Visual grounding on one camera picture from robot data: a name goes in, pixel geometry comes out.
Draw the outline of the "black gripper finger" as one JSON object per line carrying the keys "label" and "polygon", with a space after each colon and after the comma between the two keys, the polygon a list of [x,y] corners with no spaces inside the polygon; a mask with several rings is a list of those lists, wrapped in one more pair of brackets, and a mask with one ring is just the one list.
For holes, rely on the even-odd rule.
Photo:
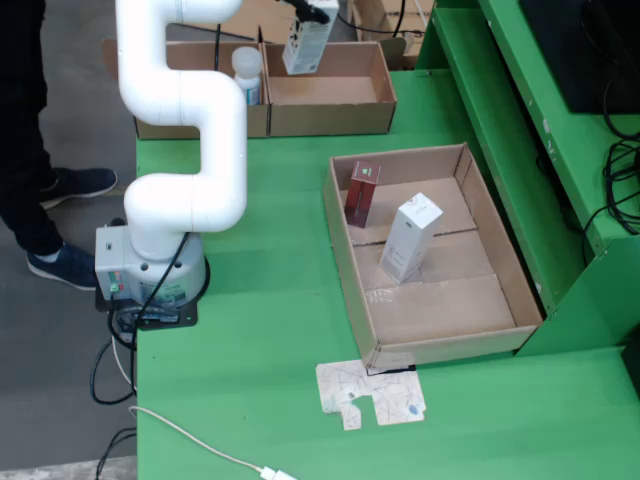
{"label": "black gripper finger", "polygon": [[315,22],[328,24],[329,16],[320,8],[313,6],[307,0],[291,0],[291,5],[295,8],[296,18],[301,22]]}

